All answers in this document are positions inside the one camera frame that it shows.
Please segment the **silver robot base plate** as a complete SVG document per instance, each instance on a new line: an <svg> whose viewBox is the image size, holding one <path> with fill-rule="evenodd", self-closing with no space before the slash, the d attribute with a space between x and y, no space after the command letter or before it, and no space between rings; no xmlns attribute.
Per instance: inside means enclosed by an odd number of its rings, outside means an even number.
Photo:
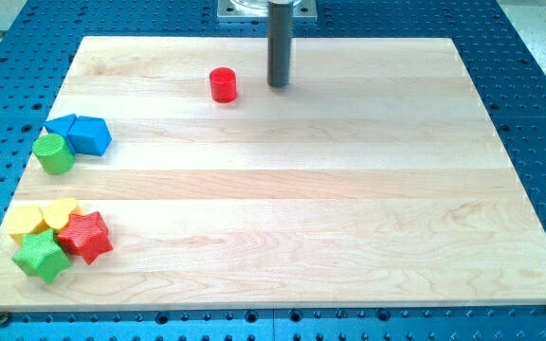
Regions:
<svg viewBox="0 0 546 341"><path fill-rule="evenodd" d="M219 22L262 22L267 18L268 0L216 0L216 14ZM293 18L314 22L318 18L316 0L291 1Z"/></svg>

